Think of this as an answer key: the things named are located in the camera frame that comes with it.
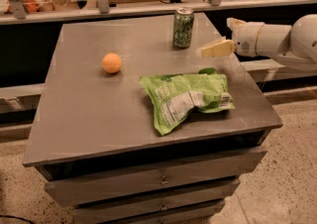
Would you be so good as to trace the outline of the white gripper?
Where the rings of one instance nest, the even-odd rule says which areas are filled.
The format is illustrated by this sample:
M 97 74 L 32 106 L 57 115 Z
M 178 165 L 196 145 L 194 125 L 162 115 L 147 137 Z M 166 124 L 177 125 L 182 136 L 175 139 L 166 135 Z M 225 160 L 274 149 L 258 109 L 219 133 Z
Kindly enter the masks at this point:
M 235 51 L 239 56 L 257 56 L 257 42 L 263 22 L 246 22 L 236 18 L 226 20 L 227 27 L 232 31 L 232 40 L 221 37 L 205 44 L 196 50 L 198 57 L 229 56 Z

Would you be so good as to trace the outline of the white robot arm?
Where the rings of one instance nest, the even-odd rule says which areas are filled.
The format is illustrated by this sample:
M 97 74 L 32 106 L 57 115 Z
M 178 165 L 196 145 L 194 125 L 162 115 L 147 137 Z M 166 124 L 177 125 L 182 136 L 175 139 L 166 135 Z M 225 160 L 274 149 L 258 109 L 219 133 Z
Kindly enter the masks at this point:
M 265 56 L 298 70 L 317 69 L 317 15 L 301 17 L 293 25 L 227 19 L 230 39 L 221 37 L 196 50 L 199 57 Z

